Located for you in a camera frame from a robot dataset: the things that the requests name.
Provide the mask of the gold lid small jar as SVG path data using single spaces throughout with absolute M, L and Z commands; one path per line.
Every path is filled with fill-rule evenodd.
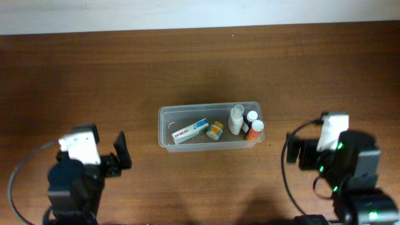
M 215 121 L 212 125 L 210 125 L 207 130 L 207 136 L 213 140 L 219 140 L 223 133 L 224 125 L 219 121 Z

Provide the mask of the dark bottle white cap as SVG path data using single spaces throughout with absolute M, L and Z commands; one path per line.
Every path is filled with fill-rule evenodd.
M 248 134 L 251 127 L 252 123 L 258 119 L 258 113 L 256 111 L 249 111 L 244 117 L 243 117 L 243 124 L 242 124 L 242 130 Z

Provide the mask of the orange tube white cap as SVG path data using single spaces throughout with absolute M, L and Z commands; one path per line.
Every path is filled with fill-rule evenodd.
M 258 136 L 260 135 L 260 133 L 263 131 L 264 129 L 264 123 L 260 120 L 255 120 L 252 124 L 251 124 L 251 128 L 246 136 L 246 140 L 247 141 L 254 141 L 258 138 Z

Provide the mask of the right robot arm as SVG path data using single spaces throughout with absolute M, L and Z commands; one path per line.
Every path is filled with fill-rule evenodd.
M 377 188 L 381 151 L 375 138 L 362 131 L 343 131 L 336 149 L 316 150 L 316 140 L 289 133 L 284 148 L 288 163 L 302 170 L 316 170 L 332 189 L 339 224 L 399 224 L 394 200 Z

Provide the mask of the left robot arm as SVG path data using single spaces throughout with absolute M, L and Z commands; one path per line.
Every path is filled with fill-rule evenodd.
M 113 146 L 116 154 L 100 156 L 98 134 L 77 132 L 59 139 L 57 163 L 47 175 L 47 196 L 51 206 L 43 224 L 97 224 L 97 214 L 105 179 L 121 176 L 131 169 L 132 160 L 121 131 Z

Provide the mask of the white spray bottle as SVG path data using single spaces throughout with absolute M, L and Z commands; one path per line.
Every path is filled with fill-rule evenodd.
M 243 125 L 244 106 L 241 104 L 235 105 L 230 112 L 228 126 L 234 135 L 238 135 Z

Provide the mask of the white blue medicine box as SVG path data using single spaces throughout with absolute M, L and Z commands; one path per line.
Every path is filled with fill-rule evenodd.
M 194 124 L 172 133 L 171 136 L 175 144 L 180 144 L 190 138 L 193 138 L 194 136 L 197 136 L 201 132 L 208 130 L 208 127 L 208 120 L 204 118 L 198 122 L 195 122 Z

